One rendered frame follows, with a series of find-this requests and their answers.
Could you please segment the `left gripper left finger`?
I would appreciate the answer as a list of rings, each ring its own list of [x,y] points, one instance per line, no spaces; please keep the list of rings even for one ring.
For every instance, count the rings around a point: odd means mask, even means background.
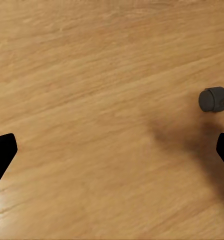
[[[0,136],[0,180],[18,152],[18,145],[13,133]]]

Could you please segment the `swivel chair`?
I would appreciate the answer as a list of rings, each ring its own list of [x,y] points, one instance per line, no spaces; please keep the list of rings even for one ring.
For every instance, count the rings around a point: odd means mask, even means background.
[[[206,88],[199,94],[198,101],[200,108],[205,112],[224,111],[224,88],[220,86]]]

